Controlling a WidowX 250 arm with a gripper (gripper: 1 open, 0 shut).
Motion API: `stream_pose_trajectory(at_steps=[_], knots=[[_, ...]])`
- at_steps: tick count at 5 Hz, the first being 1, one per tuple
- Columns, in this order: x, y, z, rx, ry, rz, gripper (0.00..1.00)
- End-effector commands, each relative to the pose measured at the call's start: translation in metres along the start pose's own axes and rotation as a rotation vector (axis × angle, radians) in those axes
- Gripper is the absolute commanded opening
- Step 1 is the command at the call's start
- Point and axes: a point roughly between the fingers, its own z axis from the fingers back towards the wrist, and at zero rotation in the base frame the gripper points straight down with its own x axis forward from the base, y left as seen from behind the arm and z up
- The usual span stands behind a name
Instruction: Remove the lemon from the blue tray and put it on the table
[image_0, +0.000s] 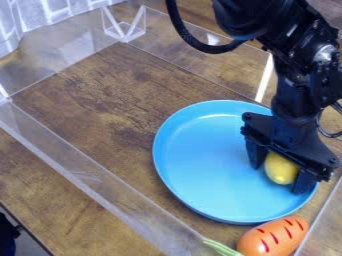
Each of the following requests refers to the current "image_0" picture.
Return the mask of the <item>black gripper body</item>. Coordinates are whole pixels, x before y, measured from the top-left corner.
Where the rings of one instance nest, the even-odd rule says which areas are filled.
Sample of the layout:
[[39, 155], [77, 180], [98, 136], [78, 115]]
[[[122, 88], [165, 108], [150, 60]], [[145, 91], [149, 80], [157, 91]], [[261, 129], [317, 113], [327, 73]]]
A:
[[245, 112], [240, 133], [268, 141], [268, 151], [291, 160], [300, 168], [312, 170], [317, 181], [328, 181], [339, 160], [319, 139], [312, 119], [283, 119]]

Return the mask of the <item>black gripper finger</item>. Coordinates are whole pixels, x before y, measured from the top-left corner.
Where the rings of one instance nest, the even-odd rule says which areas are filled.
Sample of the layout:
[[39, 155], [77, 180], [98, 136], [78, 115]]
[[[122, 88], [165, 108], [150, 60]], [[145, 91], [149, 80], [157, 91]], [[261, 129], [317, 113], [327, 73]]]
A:
[[251, 136], [245, 137], [245, 150], [249, 160], [249, 165], [253, 169], [257, 169], [264, 162], [268, 153], [268, 141], [263, 139], [253, 138]]
[[292, 186], [292, 193], [301, 194], [305, 193], [316, 184], [316, 173], [307, 169], [300, 168], [297, 176], [295, 178], [293, 186]]

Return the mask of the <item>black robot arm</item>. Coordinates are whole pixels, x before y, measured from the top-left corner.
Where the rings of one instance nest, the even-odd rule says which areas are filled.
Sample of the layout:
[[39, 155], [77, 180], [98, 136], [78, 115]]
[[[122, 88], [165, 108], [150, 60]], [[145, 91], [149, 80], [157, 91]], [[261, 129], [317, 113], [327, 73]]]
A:
[[271, 113], [241, 115], [249, 164], [277, 153], [299, 166], [292, 192], [327, 181], [339, 160], [317, 135], [323, 109], [342, 99], [337, 30], [305, 0], [213, 0], [221, 30], [257, 40], [273, 56], [277, 76]]

